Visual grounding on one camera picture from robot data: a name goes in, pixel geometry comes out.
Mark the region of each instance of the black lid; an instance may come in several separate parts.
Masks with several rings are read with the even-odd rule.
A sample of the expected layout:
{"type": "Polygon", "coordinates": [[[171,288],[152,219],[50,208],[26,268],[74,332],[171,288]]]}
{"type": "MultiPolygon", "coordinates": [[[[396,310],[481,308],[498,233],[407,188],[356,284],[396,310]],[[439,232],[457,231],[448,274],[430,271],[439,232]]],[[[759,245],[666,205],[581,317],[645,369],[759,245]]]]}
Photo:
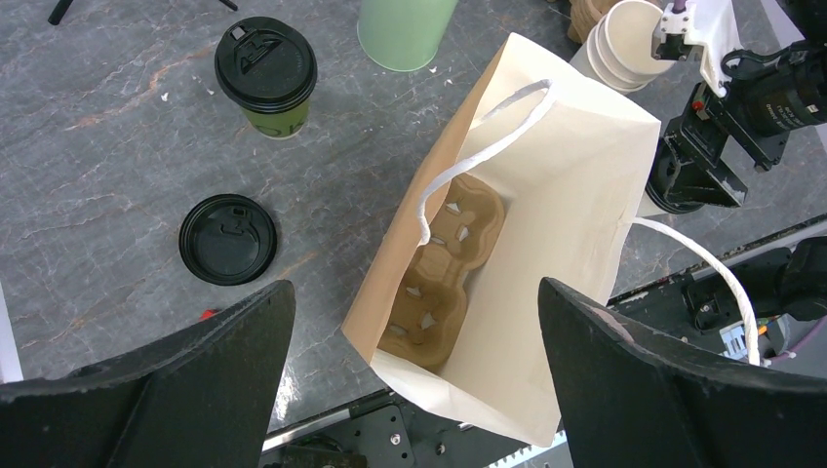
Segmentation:
{"type": "Polygon", "coordinates": [[[219,286],[243,285],[276,254],[276,226],[259,204],[241,195],[216,195],[183,221],[178,249],[195,276],[219,286]]]}
{"type": "Polygon", "coordinates": [[[273,114],[298,106],[313,92],[316,74],[310,44],[277,19],[242,19],[218,42],[218,84],[253,112],[273,114]]]}

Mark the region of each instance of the brown paper bag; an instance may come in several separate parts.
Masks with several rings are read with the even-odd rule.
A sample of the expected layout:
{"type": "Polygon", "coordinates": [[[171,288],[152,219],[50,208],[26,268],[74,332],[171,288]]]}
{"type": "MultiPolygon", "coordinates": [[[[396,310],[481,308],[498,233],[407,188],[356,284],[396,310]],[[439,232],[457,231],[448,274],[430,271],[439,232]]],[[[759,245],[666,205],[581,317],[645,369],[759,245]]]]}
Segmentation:
{"type": "MultiPolygon", "coordinates": [[[[345,336],[379,377],[423,409],[549,446],[560,412],[537,287],[548,276],[598,302],[609,299],[659,131],[660,122],[631,100],[512,34],[414,176],[342,325],[345,336]],[[532,93],[483,117],[543,80],[555,94],[547,112],[468,172],[499,193],[506,214],[489,260],[465,284],[468,309],[448,360],[434,373],[376,349],[420,239],[425,188],[525,124],[548,94],[532,93]]],[[[447,191],[442,185],[427,199],[428,220],[447,191]]]]}

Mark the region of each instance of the green container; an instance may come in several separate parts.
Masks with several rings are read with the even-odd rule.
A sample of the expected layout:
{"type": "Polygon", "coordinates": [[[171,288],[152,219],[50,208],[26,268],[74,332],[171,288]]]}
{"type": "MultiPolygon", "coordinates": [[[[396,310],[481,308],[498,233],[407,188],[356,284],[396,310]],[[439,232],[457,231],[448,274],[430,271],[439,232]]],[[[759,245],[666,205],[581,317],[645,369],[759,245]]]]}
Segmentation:
{"type": "Polygon", "coordinates": [[[436,55],[456,0],[362,0],[356,34],[368,57],[393,71],[414,71],[436,55]]]}
{"type": "Polygon", "coordinates": [[[316,57],[295,29],[273,18],[242,19],[216,49],[225,94],[266,137],[293,137],[307,120],[317,80],[316,57]]]}

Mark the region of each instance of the marble tabletop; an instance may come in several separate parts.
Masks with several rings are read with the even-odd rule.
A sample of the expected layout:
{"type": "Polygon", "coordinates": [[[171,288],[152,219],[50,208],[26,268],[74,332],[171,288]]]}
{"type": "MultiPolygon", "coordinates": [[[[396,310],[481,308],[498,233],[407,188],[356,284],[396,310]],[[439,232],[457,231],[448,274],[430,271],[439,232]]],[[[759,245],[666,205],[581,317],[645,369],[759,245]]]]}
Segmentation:
{"type": "MultiPolygon", "coordinates": [[[[736,2],[744,42],[770,50],[760,9],[736,2]]],[[[26,377],[58,377],[195,323],[278,278],[296,287],[276,429],[383,387],[339,331],[414,171],[511,31],[563,58],[564,0],[459,3],[429,67],[392,73],[355,34],[355,0],[76,0],[60,26],[52,1],[0,4],[0,283],[26,377]],[[288,141],[254,131],[219,89],[213,52],[247,16],[300,30],[319,83],[306,128],[288,141]],[[204,283],[184,267],[178,226],[200,200],[238,193],[277,219],[279,252],[245,286],[204,283]]],[[[661,119],[679,113],[697,65],[679,63],[631,96],[661,119]]],[[[740,210],[665,220],[716,253],[827,209],[827,159],[813,129],[782,165],[757,175],[740,210]]],[[[634,228],[617,290],[696,263],[634,228]]]]}

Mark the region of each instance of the tray hole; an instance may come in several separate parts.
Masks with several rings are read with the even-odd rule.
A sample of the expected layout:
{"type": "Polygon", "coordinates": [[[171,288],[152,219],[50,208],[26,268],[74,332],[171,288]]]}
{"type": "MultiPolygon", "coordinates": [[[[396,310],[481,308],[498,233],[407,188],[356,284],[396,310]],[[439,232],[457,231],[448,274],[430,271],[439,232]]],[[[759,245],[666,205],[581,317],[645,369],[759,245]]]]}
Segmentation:
{"type": "Polygon", "coordinates": [[[429,328],[435,325],[437,325],[437,321],[434,320],[434,316],[431,315],[430,312],[428,312],[427,314],[425,314],[424,317],[422,317],[422,323],[420,324],[420,326],[423,330],[428,330],[429,328]]]}
{"type": "Polygon", "coordinates": [[[408,334],[407,330],[403,329],[402,327],[400,327],[398,325],[391,324],[390,327],[388,327],[388,328],[391,330],[391,332],[393,332],[397,336],[405,336],[406,334],[408,334]]]}

